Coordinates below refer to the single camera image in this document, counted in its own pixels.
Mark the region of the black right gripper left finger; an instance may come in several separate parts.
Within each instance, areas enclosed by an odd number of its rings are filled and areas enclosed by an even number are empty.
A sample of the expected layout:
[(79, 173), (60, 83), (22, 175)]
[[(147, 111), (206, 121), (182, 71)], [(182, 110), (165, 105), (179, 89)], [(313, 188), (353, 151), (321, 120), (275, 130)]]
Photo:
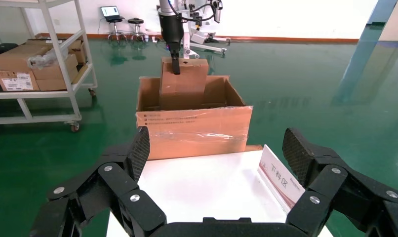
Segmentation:
[(131, 142), (109, 147), (92, 167), (48, 191), (29, 235), (80, 237), (108, 210), (129, 236), (151, 236), (167, 218), (138, 185), (149, 153), (149, 131), (140, 126)]

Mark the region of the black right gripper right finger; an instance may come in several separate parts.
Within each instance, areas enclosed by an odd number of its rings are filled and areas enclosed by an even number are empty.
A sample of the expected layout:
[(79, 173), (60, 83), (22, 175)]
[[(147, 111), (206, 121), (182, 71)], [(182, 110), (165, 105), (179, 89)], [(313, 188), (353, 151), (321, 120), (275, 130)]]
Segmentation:
[(398, 190), (352, 169), (333, 149), (309, 142), (296, 128), (286, 129), (282, 151), (305, 189), (287, 224), (315, 237), (337, 211), (367, 237), (398, 237)]

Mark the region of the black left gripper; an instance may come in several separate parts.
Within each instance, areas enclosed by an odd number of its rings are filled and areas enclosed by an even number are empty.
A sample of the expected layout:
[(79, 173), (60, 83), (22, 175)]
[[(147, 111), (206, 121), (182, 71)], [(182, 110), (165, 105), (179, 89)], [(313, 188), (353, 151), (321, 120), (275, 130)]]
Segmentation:
[(170, 50), (172, 72), (175, 75), (179, 75), (179, 51), (181, 50), (181, 40), (184, 35), (182, 18), (178, 13), (170, 15), (159, 13), (159, 22), (161, 35)]

